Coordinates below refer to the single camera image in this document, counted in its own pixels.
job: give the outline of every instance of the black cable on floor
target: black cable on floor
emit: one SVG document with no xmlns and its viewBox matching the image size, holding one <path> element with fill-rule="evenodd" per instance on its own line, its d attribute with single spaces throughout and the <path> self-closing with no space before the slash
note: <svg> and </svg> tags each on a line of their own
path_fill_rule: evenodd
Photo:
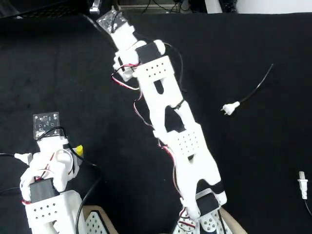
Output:
<svg viewBox="0 0 312 234">
<path fill-rule="evenodd" d="M 90 194 L 93 192 L 93 190 L 95 189 L 95 187 L 98 185 L 98 183 L 101 181 L 101 178 L 97 179 L 96 182 L 94 182 L 94 184 L 91 186 L 91 188 L 88 190 L 88 192 L 86 193 L 86 195 L 84 196 L 79 209 L 78 209 L 78 213 L 77 213 L 77 217 L 76 217 L 76 225 L 75 225 L 75 229 L 76 229 L 76 234 L 79 234 L 79 217 L 82 211 L 82 208 L 84 206 L 84 204 L 86 203 L 86 200 L 88 199 L 88 197 L 90 196 Z"/>
<path fill-rule="evenodd" d="M 263 79 L 261 80 L 261 82 L 257 85 L 257 87 L 256 87 L 254 90 L 252 90 L 247 96 L 245 96 L 243 99 L 241 99 L 241 100 L 239 101 L 239 103 L 245 102 L 246 100 L 248 100 L 252 95 L 254 95 L 254 94 L 257 92 L 258 88 L 261 86 L 261 84 L 264 82 L 264 80 L 266 79 L 266 77 L 267 77 L 268 74 L 270 73 L 271 69 L 273 68 L 273 65 L 274 65 L 274 64 L 272 63 L 271 66 L 270 66 L 270 68 L 268 69 L 267 73 L 265 74 L 264 78 L 263 78 Z"/>
<path fill-rule="evenodd" d="M 154 2 L 158 7 L 162 8 L 162 9 L 164 9 L 164 10 L 166 10 L 166 11 L 169 11 L 170 13 L 171 13 L 171 12 L 179 13 L 178 11 L 172 11 L 172 10 L 169 10 L 169 9 L 167 9 L 167 8 L 165 8 L 165 7 L 161 6 L 161 5 L 159 5 L 159 4 L 156 2 L 156 0 L 153 0 L 153 2 Z"/>
<path fill-rule="evenodd" d="M 149 1 L 148 1 L 148 4 L 147 4 L 147 6 L 144 8 L 144 10 L 142 11 L 142 14 L 144 14 L 144 13 L 146 12 L 146 10 L 147 10 L 147 8 L 150 6 L 151 2 L 152 2 L 152 0 L 149 0 Z"/>
<path fill-rule="evenodd" d="M 311 211 L 310 211 L 310 209 L 309 209 L 307 200 L 304 200 L 304 204 L 306 205 L 306 208 L 307 208 L 307 210 L 308 210 L 310 216 L 312 216 L 312 213 L 311 213 Z"/>
<path fill-rule="evenodd" d="M 14 157 L 14 154 L 0 153 L 2 157 Z"/>
<path fill-rule="evenodd" d="M 13 188 L 8 188 L 8 189 L 2 189 L 2 190 L 0 190 L 0 194 L 6 193 L 6 192 L 9 192 L 9 191 L 12 191 L 12 190 L 19 190 L 19 189 L 20 189 L 19 187 L 13 187 Z"/>
<path fill-rule="evenodd" d="M 220 222 L 221 222 L 221 225 L 222 225 L 223 233 L 226 234 L 225 226 L 224 226 L 224 223 L 223 223 L 223 219 L 222 219 L 222 215 L 221 215 L 220 209 L 218 210 L 218 215 L 219 215 Z"/>
</svg>

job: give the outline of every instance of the circuit board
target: circuit board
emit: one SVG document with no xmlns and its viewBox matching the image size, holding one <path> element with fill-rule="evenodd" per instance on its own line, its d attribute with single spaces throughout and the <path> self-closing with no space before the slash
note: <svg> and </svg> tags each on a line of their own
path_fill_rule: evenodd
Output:
<svg viewBox="0 0 312 234">
<path fill-rule="evenodd" d="M 43 133 L 53 127 L 59 126 L 59 113 L 50 112 L 33 115 L 34 139 L 38 139 Z M 46 137 L 60 136 L 59 129 L 49 132 Z"/>
</svg>

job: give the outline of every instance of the perforated white plate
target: perforated white plate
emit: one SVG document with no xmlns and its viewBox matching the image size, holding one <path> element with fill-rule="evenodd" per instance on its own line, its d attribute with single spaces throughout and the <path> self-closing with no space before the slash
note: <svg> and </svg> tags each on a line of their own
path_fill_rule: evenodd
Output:
<svg viewBox="0 0 312 234">
<path fill-rule="evenodd" d="M 109 234 L 109 232 L 105 229 L 105 224 L 102 223 L 102 219 L 99 214 L 95 211 L 90 213 L 85 224 L 87 234 Z"/>
</svg>

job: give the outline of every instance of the wire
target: wire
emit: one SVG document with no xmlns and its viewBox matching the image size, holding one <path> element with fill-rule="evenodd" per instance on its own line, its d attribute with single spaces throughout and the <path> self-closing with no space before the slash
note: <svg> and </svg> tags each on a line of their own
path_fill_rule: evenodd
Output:
<svg viewBox="0 0 312 234">
<path fill-rule="evenodd" d="M 130 85 L 127 85 L 127 84 L 121 82 L 120 80 L 116 79 L 116 78 L 114 77 L 113 74 L 111 75 L 111 78 L 112 78 L 112 80 L 115 81 L 117 84 L 119 84 L 120 86 L 126 87 L 127 89 L 131 89 L 131 90 L 139 90 L 139 89 L 140 89 L 139 87 L 135 88 L 135 87 L 132 87 L 132 86 L 130 86 Z"/>
<path fill-rule="evenodd" d="M 218 210 L 218 215 L 219 215 L 220 222 L 221 222 L 221 225 L 222 225 L 223 233 L 225 234 L 225 233 L 226 233 L 226 230 L 225 230 L 225 226 L 224 226 L 224 223 L 223 223 L 222 215 L 221 215 L 221 213 L 220 213 L 220 209 Z"/>
<path fill-rule="evenodd" d="M 179 13 L 178 11 L 172 11 L 172 10 L 169 10 L 169 9 L 167 9 L 167 8 L 165 8 L 165 7 L 161 6 L 161 5 L 159 5 L 159 4 L 156 2 L 156 0 L 153 0 L 153 2 L 154 2 L 158 7 L 162 8 L 162 9 L 164 9 L 164 10 L 166 10 L 166 11 L 169 11 L 170 13 L 171 13 L 171 12 Z"/>
<path fill-rule="evenodd" d="M 173 183 L 174 183 L 176 191 L 179 193 L 181 198 L 183 198 L 182 193 L 181 193 L 178 185 L 176 184 L 176 165 L 175 165 L 175 159 L 174 159 L 173 153 L 171 152 L 171 150 L 166 145 L 165 146 L 161 146 L 161 149 L 165 150 L 169 154 L 169 156 L 171 157 L 171 159 L 172 159 L 172 161 L 174 163 L 174 166 L 172 168 L 172 180 L 173 180 Z"/>
<path fill-rule="evenodd" d="M 311 211 L 310 211 L 310 209 L 309 209 L 309 206 L 308 206 L 307 200 L 304 200 L 304 204 L 306 205 L 306 207 L 307 207 L 307 210 L 308 210 L 309 214 L 312 216 L 312 213 L 311 213 Z"/>
<path fill-rule="evenodd" d="M 113 17 L 113 19 L 112 19 L 112 24 L 111 24 L 111 33 L 114 33 L 114 32 L 115 32 L 114 24 L 115 24 L 115 21 L 116 21 L 117 16 L 118 16 L 119 14 L 121 14 L 121 13 L 122 13 L 122 11 L 118 11 L 118 12 L 114 15 L 114 17 Z"/>
<path fill-rule="evenodd" d="M 190 224 L 190 223 L 187 223 L 187 222 L 184 222 L 184 221 L 179 221 L 178 223 L 182 223 L 182 224 L 184 224 L 184 225 L 186 225 L 186 226 L 189 226 L 189 227 L 191 227 L 191 228 L 195 228 L 195 227 L 196 227 L 195 225 Z"/>
<path fill-rule="evenodd" d="M 3 156 L 3 157 L 14 157 L 14 154 L 0 153 L 0 156 Z"/>
<path fill-rule="evenodd" d="M 264 82 L 264 80 L 266 79 L 266 77 L 267 77 L 268 74 L 270 73 L 271 69 L 273 68 L 273 65 L 274 65 L 274 64 L 272 63 L 271 66 L 270 66 L 270 68 L 268 69 L 267 73 L 265 74 L 264 78 L 263 78 L 263 79 L 261 80 L 261 82 L 257 85 L 257 87 L 256 87 L 254 90 L 252 90 L 247 96 L 245 96 L 242 100 L 240 100 L 239 103 L 242 103 L 242 102 L 248 100 L 252 95 L 254 95 L 254 94 L 257 92 L 258 88 L 259 88 L 260 85 Z"/>
<path fill-rule="evenodd" d="M 176 5 L 178 4 L 179 2 L 177 1 L 174 6 L 171 8 L 171 10 L 169 11 L 169 13 L 172 13 L 173 12 L 173 9 L 176 7 Z"/>
<path fill-rule="evenodd" d="M 142 14 L 144 14 L 144 13 L 146 12 L 146 10 L 147 10 L 147 8 L 150 6 L 151 2 L 152 2 L 152 0 L 149 0 L 149 1 L 148 1 L 148 4 L 147 4 L 147 6 L 144 8 L 144 10 L 142 11 Z"/>
<path fill-rule="evenodd" d="M 178 55 L 179 55 L 179 58 L 180 58 L 180 64 L 181 64 L 181 69 L 180 69 L 180 78 L 179 78 L 179 87 L 180 87 L 180 89 L 181 89 L 181 91 L 183 91 L 183 92 L 187 92 L 187 90 L 185 90 L 185 89 L 183 89 L 183 87 L 182 87 L 182 82 L 183 82 L 183 67 L 184 67 L 184 65 L 183 65 L 183 57 L 182 57 L 182 55 L 181 55 L 181 53 L 178 51 L 178 49 L 176 49 L 174 46 L 172 46 L 171 44 L 169 44 L 169 43 L 166 43 L 166 42 L 164 42 L 164 44 L 165 45 L 167 45 L 167 46 L 169 46 L 169 47 L 171 47 Z"/>
<path fill-rule="evenodd" d="M 86 202 L 86 200 L 88 199 L 88 197 L 90 196 L 90 194 L 92 193 L 92 191 L 94 190 L 94 188 L 98 185 L 98 183 L 101 181 L 101 178 L 97 179 L 96 182 L 94 182 L 94 184 L 90 187 L 89 191 L 86 193 L 86 195 L 84 196 L 80 206 L 79 206 L 79 209 L 78 209 L 78 212 L 77 212 L 77 217 L 76 217 L 76 234 L 79 234 L 79 228 L 78 228 L 78 223 L 79 223 L 79 217 L 80 217 L 80 214 L 81 214 L 81 211 L 82 211 L 82 208 Z"/>
<path fill-rule="evenodd" d="M 62 126 L 57 126 L 57 127 L 50 128 L 49 130 L 47 130 L 46 132 L 44 132 L 41 136 L 39 136 L 39 137 L 37 138 L 37 141 L 43 139 L 49 132 L 52 132 L 52 131 L 57 130 L 57 129 L 62 130 L 62 131 L 63 131 L 63 135 L 65 136 L 65 138 L 68 139 L 65 129 L 64 129 Z M 85 159 L 84 157 L 81 157 L 80 155 L 78 155 L 78 154 L 76 153 L 76 151 L 73 149 L 73 147 L 70 145 L 69 142 L 68 142 L 67 145 L 68 145 L 68 148 L 70 149 L 70 151 L 71 151 L 77 158 L 79 158 L 81 161 L 83 161 L 83 162 L 89 164 L 90 166 L 96 167 L 96 168 L 98 168 L 98 169 L 100 170 L 99 166 L 97 166 L 97 165 L 94 164 L 94 163 L 91 163 L 90 161 L 88 161 L 88 160 Z"/>
<path fill-rule="evenodd" d="M 135 87 L 129 86 L 129 85 L 127 85 L 127 84 L 121 82 L 120 80 L 118 80 L 118 79 L 116 79 L 116 78 L 114 77 L 114 75 L 115 75 L 120 69 L 122 69 L 122 68 L 124 68 L 124 67 L 134 68 L 134 67 L 137 67 L 137 66 L 139 66 L 139 63 L 138 63 L 138 64 L 131 64 L 131 63 L 129 63 L 129 64 L 124 64 L 124 65 L 122 65 L 122 66 L 119 67 L 117 70 L 115 70 L 114 73 L 111 74 L 112 80 L 115 81 L 117 84 L 119 84 L 119 85 L 121 85 L 121 86 L 123 86 L 123 87 L 126 87 L 127 89 L 139 90 L 140 87 L 135 88 Z"/>
<path fill-rule="evenodd" d="M 9 191 L 12 191 L 12 190 L 19 190 L 20 188 L 19 187 L 13 187 L 13 188 L 8 188 L 8 189 L 2 189 L 0 190 L 0 194 L 3 194 L 3 193 L 6 193 L 6 192 L 9 192 Z"/>
<path fill-rule="evenodd" d="M 141 98 L 142 98 L 142 90 L 140 90 L 140 96 L 139 96 L 137 99 L 135 99 L 134 102 L 133 102 L 133 109 L 134 109 L 135 113 L 137 114 L 137 116 L 139 116 L 140 119 L 145 123 L 145 125 L 154 128 L 154 126 L 153 126 L 152 124 L 148 123 L 148 122 L 143 118 L 143 116 L 139 113 L 139 111 L 137 110 L 136 103 L 137 103 L 138 101 L 140 101 Z"/>
<path fill-rule="evenodd" d="M 54 157 L 54 154 L 55 154 L 55 152 L 54 152 L 54 153 L 52 154 L 52 156 L 50 157 L 49 162 L 51 162 L 51 161 L 52 161 L 52 159 L 53 159 L 53 157 Z M 48 162 L 48 163 L 47 163 L 47 165 L 45 166 L 45 169 L 48 169 L 49 162 Z"/>
</svg>

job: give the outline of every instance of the black cable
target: black cable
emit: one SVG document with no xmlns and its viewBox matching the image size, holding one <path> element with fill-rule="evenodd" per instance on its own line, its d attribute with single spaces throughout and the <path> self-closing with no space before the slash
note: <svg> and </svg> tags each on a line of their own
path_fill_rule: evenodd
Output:
<svg viewBox="0 0 312 234">
<path fill-rule="evenodd" d="M 98 185 L 98 183 L 100 181 L 101 181 L 101 178 L 97 179 L 96 182 L 94 182 L 94 184 L 90 187 L 90 189 L 88 190 L 88 192 L 84 196 L 83 200 L 81 201 L 81 204 L 80 204 L 79 209 L 78 209 L 77 217 L 76 217 L 76 225 L 75 225 L 76 234 L 79 234 L 78 224 L 79 224 L 79 217 L 80 217 L 80 213 L 82 211 L 82 208 L 83 208 L 84 204 L 86 203 L 86 200 L 88 199 L 88 197 L 90 196 L 90 194 L 92 193 L 92 191 L 94 190 L 94 188 Z"/>
<path fill-rule="evenodd" d="M 220 222 L 221 222 L 221 225 L 222 225 L 223 233 L 225 234 L 226 231 L 225 231 L 225 226 L 224 226 L 224 223 L 223 223 L 222 215 L 220 213 L 220 209 L 218 210 L 218 215 L 219 215 Z"/>
<path fill-rule="evenodd" d="M 67 136 L 67 134 L 66 134 L 65 129 L 64 129 L 62 126 L 57 126 L 57 127 L 50 128 L 49 130 L 47 130 L 46 132 L 44 132 L 41 136 L 39 136 L 39 137 L 37 138 L 37 140 L 43 139 L 49 132 L 52 132 L 52 131 L 57 130 L 57 129 L 62 130 L 62 131 L 63 131 L 63 135 L 68 139 L 68 136 Z M 70 151 L 71 151 L 77 158 L 79 158 L 81 161 L 83 161 L 83 162 L 89 164 L 89 165 L 92 166 L 92 167 L 96 167 L 97 169 L 100 170 L 100 168 L 99 168 L 98 165 L 96 165 L 96 164 L 94 164 L 94 163 L 91 163 L 90 161 L 86 160 L 84 157 L 81 157 L 80 155 L 78 155 L 78 154 L 74 151 L 73 147 L 70 145 L 69 142 L 68 142 L 68 148 L 69 148 Z"/>
<path fill-rule="evenodd" d="M 114 24 L 115 24 L 115 21 L 116 21 L 116 18 L 117 18 L 117 16 L 119 15 L 119 14 L 121 14 L 122 13 L 122 11 L 118 11 L 115 15 L 114 15 L 114 17 L 113 17 L 113 19 L 112 19 L 112 24 L 111 24 L 111 33 L 114 33 L 115 32 L 115 28 L 114 28 Z"/>
<path fill-rule="evenodd" d="M 3 194 L 5 192 L 8 192 L 8 191 L 12 191 L 12 190 L 19 190 L 20 188 L 19 187 L 13 187 L 13 188 L 8 188 L 8 189 L 2 189 L 0 190 L 0 194 Z"/>
<path fill-rule="evenodd" d="M 151 2 L 152 2 L 152 0 L 149 0 L 149 1 L 148 1 L 148 4 L 147 4 L 147 6 L 144 8 L 144 10 L 142 11 L 142 14 L 144 14 L 144 13 L 146 12 L 146 10 L 147 10 L 147 8 L 150 6 Z"/>
<path fill-rule="evenodd" d="M 182 87 L 182 82 L 183 82 L 183 67 L 184 67 L 184 66 L 183 66 L 183 57 L 182 57 L 181 53 L 178 51 L 178 49 L 176 49 L 174 46 L 172 46 L 171 44 L 166 43 L 166 42 L 164 42 L 164 44 L 167 45 L 167 46 L 169 46 L 169 47 L 171 47 L 171 48 L 179 55 L 180 63 L 181 63 L 180 78 L 179 78 L 179 87 L 180 87 L 181 91 L 183 91 L 183 92 L 186 93 L 187 90 L 183 89 L 183 87 Z"/>
<path fill-rule="evenodd" d="M 239 103 L 245 102 L 246 100 L 248 100 L 252 95 L 254 95 L 258 88 L 261 86 L 261 84 L 264 82 L 264 80 L 266 79 L 266 77 L 268 76 L 268 74 L 270 73 L 272 67 L 273 67 L 273 63 L 271 64 L 270 68 L 268 69 L 267 73 L 265 74 L 264 78 L 261 80 L 261 82 L 257 85 L 257 87 L 252 90 L 247 96 L 245 96 L 242 100 L 239 101 Z"/>
<path fill-rule="evenodd" d="M 312 216 L 312 213 L 311 213 L 311 211 L 310 211 L 310 209 L 309 209 L 309 206 L 308 206 L 307 200 L 304 200 L 304 204 L 306 205 L 306 207 L 307 207 L 307 210 L 308 210 L 309 214 Z"/>
<path fill-rule="evenodd" d="M 173 12 L 173 9 L 176 7 L 176 5 L 178 4 L 179 2 L 177 1 L 174 6 L 171 8 L 171 10 L 169 11 L 169 13 L 172 13 Z"/>
<path fill-rule="evenodd" d="M 3 157 L 14 157 L 14 154 L 0 153 L 0 156 L 3 156 Z"/>
<path fill-rule="evenodd" d="M 158 7 L 162 8 L 162 9 L 164 9 L 164 10 L 166 10 L 166 11 L 169 11 L 169 12 L 171 11 L 171 10 L 169 10 L 169 9 L 167 9 L 167 8 L 165 8 L 165 7 L 161 6 L 161 5 L 159 5 L 159 4 L 156 2 L 156 0 L 153 0 L 153 2 L 154 2 Z"/>
</svg>

